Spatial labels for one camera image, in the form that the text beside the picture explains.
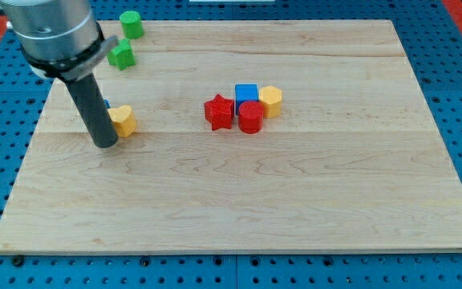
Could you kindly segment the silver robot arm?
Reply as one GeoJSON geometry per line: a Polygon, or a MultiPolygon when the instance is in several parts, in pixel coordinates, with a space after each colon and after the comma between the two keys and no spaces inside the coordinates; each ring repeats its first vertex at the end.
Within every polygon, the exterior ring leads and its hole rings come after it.
{"type": "Polygon", "coordinates": [[[41,77],[76,82],[119,45],[105,38],[88,0],[1,0],[23,54],[41,77]]]}

